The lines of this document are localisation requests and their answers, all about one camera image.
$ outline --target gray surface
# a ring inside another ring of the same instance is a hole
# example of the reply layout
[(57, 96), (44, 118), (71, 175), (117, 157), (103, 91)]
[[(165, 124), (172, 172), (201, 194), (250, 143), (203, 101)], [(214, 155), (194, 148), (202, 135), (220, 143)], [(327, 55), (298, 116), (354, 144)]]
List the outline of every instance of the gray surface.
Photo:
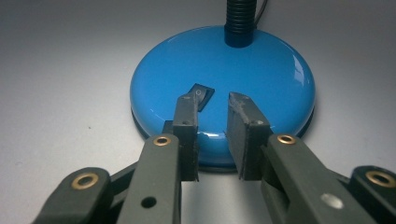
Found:
[[(395, 12), (388, 0), (270, 0), (259, 25), (310, 65), (317, 106), (304, 140), (343, 175), (396, 171)], [(225, 0), (2, 1), (0, 13), (0, 223), (29, 223), (66, 175), (138, 159), (134, 69), (165, 38), (223, 24)], [(258, 183), (200, 180), (183, 184), (183, 223), (270, 223)]]

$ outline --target blue lamp base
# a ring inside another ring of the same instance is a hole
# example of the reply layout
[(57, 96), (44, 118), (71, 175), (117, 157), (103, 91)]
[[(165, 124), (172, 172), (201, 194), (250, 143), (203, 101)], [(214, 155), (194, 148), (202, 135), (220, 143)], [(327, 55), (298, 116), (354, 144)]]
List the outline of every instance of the blue lamp base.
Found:
[(236, 49), (224, 43), (223, 26), (175, 35), (152, 49), (134, 71), (131, 105), (147, 135), (173, 119), (177, 97), (197, 83), (215, 89), (198, 114), (200, 166), (234, 167), (228, 150), (230, 91), (248, 95), (274, 133), (299, 134), (314, 108), (315, 82), (303, 57), (279, 38), (256, 30), (253, 43)]

